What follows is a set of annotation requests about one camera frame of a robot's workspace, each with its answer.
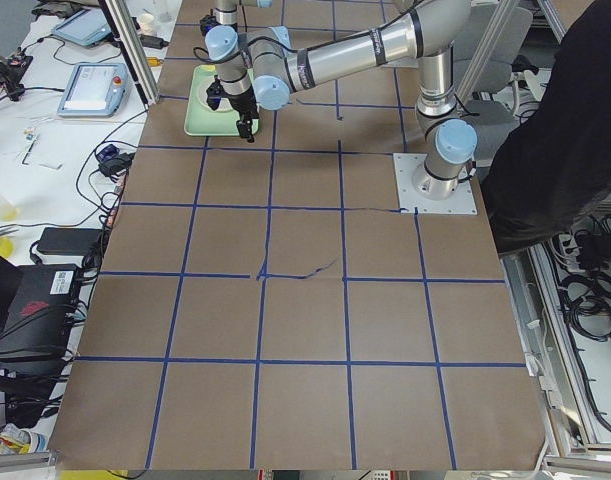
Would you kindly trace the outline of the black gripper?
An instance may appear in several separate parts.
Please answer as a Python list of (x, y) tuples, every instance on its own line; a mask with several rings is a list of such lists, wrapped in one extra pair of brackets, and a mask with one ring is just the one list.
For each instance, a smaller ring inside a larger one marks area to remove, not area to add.
[(220, 107), (224, 90), (224, 96), (239, 114), (236, 122), (239, 137), (248, 143), (254, 143), (253, 121), (259, 118), (259, 112), (250, 77), (243, 76), (237, 80), (226, 80), (220, 77), (219, 80), (215, 79), (206, 89), (207, 106), (211, 110), (217, 110)]
[(206, 35), (215, 26), (216, 17), (213, 14), (207, 14), (199, 21), (199, 28), (202, 35)]

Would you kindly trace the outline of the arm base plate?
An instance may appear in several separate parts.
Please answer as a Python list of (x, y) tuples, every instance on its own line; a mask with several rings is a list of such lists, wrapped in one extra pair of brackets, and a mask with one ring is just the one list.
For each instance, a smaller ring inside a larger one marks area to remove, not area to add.
[(399, 210), (408, 214), (476, 215), (469, 180), (439, 180), (425, 169), (426, 154), (394, 153)]

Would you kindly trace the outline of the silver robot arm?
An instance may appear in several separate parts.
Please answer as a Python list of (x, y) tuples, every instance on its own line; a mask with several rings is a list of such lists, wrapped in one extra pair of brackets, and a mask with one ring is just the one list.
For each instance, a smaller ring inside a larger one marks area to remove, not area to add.
[(453, 74), (454, 43), (471, 12), (468, 1), (411, 1), (379, 26), (302, 48), (291, 45), (284, 26), (240, 33), (216, 24), (204, 32), (202, 60), (215, 69), (206, 103), (217, 109), (227, 101), (237, 115), (235, 135), (253, 142), (261, 110), (280, 110), (297, 93), (344, 80), (358, 83), (373, 70), (411, 59), (417, 67), (417, 122), (427, 143), (412, 185), (427, 199), (447, 199), (466, 181), (477, 146), (474, 128), (456, 113)]
[(234, 30), (238, 28), (238, 13), (246, 7), (270, 8), (272, 0), (217, 0), (214, 7), (199, 22), (203, 37), (214, 27), (226, 25)]

